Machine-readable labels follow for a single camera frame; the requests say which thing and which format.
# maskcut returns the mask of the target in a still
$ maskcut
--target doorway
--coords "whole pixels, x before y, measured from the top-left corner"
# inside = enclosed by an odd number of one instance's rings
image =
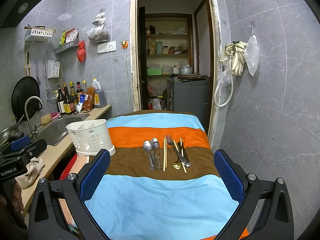
[[[163,110],[194,113],[208,138],[215,127],[212,92],[220,47],[213,4],[213,0],[131,0],[135,110],[161,102]],[[199,15],[206,16],[208,36],[198,29]],[[181,77],[183,66],[190,66],[193,76]]]

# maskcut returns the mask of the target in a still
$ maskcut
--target human hand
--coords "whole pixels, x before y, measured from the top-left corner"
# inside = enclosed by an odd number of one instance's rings
[[[21,196],[21,187],[17,181],[14,182],[12,190],[13,190],[12,206],[16,212],[22,212],[23,203],[22,203],[22,196]],[[2,195],[0,195],[0,205],[3,207],[7,205],[7,201]]]

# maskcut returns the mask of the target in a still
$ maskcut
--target white cable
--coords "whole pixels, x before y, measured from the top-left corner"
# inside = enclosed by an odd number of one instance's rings
[[[131,105],[131,111],[133,112],[133,105],[132,105],[131,93],[130,93],[130,79],[129,79],[128,67],[127,67],[127,48],[126,48],[126,47],[124,47],[124,52],[125,52],[125,71],[126,71],[126,73],[127,73],[128,83],[129,83],[130,105]]]
[[[233,78],[232,78],[231,72],[232,72],[232,56],[229,57],[229,75],[230,75],[230,78],[231,78],[231,92],[230,92],[230,95],[229,95],[229,98],[227,99],[227,101],[224,102],[222,105],[218,105],[218,103],[217,103],[217,93],[218,93],[218,90],[219,90],[220,86],[219,86],[219,84],[217,85],[216,90],[215,90],[214,95],[213,95],[213,102],[217,107],[225,106],[230,101],[230,99],[232,97],[232,93],[233,93]]]

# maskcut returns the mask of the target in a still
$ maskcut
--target green box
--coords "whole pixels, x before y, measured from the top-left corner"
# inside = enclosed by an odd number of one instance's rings
[[[162,74],[161,68],[148,68],[147,69],[148,76],[159,76]]]

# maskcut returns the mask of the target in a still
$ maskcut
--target beige countertop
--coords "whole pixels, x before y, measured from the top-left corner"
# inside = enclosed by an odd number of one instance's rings
[[[88,116],[85,120],[87,121],[98,119],[110,108],[111,105],[106,105],[103,108],[93,108],[92,111],[89,113],[90,116]],[[36,185],[38,183],[39,178],[48,177],[52,173],[53,169],[57,166],[59,161],[64,157],[68,150],[70,150],[72,145],[73,143],[70,138],[70,135],[67,135],[57,146],[48,145],[47,149],[38,156],[43,158],[45,167],[42,173],[38,175],[34,183],[30,187],[22,190],[21,195],[24,206],[24,211],[22,212],[23,216],[26,215],[30,208],[33,199],[33,194],[36,190]]]

